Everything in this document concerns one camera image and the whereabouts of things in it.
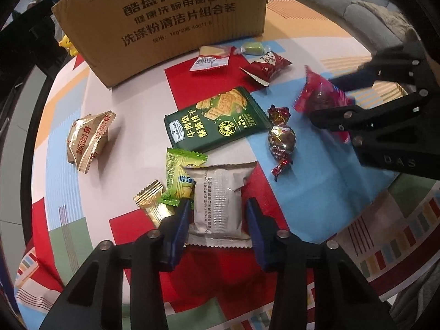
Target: yellow-green snack package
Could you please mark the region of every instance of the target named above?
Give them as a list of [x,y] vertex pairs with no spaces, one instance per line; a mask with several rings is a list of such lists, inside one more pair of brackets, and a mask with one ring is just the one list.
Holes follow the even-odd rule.
[[185,172],[185,166],[200,166],[208,159],[207,155],[194,151],[168,148],[166,150],[167,191],[162,194],[161,202],[177,206],[182,197],[193,198],[193,179]]

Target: green biscuit package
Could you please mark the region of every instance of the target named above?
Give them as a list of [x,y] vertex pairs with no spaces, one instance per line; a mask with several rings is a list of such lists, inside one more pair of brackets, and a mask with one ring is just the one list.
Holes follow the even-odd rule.
[[165,116],[174,148],[204,153],[272,125],[243,87],[208,98]]
[[161,202],[177,206],[182,197],[193,198],[193,179],[185,172],[183,167],[200,166],[208,157],[192,151],[177,148],[166,150],[166,183],[167,190],[161,196]]

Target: tablecloth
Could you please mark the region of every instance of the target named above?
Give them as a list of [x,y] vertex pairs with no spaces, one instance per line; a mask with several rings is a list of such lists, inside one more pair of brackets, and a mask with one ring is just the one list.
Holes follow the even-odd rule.
[[[269,0],[265,33],[256,40],[293,62],[293,67],[281,73],[269,88],[261,88],[239,71],[240,65],[252,60],[243,56],[231,57],[229,69],[219,71],[212,79],[189,74],[196,55],[192,53],[113,90],[104,88],[79,58],[60,71],[46,102],[35,145],[34,237],[15,282],[19,309],[30,329],[38,328],[63,285],[101,240],[122,244],[153,228],[144,211],[135,209],[132,198],[153,179],[164,181],[164,149],[169,145],[164,114],[236,85],[251,91],[263,109],[272,103],[292,107],[304,84],[304,64],[330,77],[370,58],[347,32],[294,0]],[[228,44],[239,46],[242,42]],[[398,98],[401,91],[394,83],[376,83],[353,96],[368,108]],[[65,160],[67,131],[73,120],[109,109],[118,117],[109,130],[105,152],[87,175],[78,174]],[[338,144],[325,131],[314,130],[292,108],[291,113],[298,148],[292,170],[277,183],[270,174],[274,160],[265,145],[265,134],[214,150],[208,162],[258,160],[243,190],[244,199],[257,197],[266,214],[304,240],[320,242],[335,237],[379,295],[396,292],[434,262],[438,249],[432,239],[440,216],[436,201],[439,185],[402,175],[368,206],[395,174],[360,167],[349,145]],[[335,235],[347,224],[348,228]],[[400,266],[404,262],[411,266]],[[386,276],[392,272],[397,275]],[[271,316],[275,281],[274,274],[258,269],[251,250],[192,247],[175,272],[161,274],[169,327],[263,329]],[[312,324],[311,272],[308,283]],[[124,276],[125,328],[129,323],[128,284],[129,271]]]

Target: beef flavored cracker package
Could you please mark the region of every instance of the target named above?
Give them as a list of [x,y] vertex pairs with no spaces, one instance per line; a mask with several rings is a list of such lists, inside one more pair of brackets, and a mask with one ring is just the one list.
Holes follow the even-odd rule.
[[[308,115],[315,110],[354,104],[353,99],[348,98],[343,91],[327,79],[314,73],[309,66],[305,66],[305,71],[306,82],[304,88],[293,105],[297,112]],[[333,134],[344,143],[350,141],[350,135],[347,131],[336,131]]]
[[272,124],[249,92],[236,87],[166,115],[165,127],[173,148],[204,153]]

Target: cardboard box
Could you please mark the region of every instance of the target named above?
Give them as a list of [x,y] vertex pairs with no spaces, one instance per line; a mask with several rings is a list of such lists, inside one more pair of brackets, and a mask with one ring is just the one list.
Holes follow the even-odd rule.
[[60,0],[52,11],[111,87],[200,46],[260,35],[266,0]]

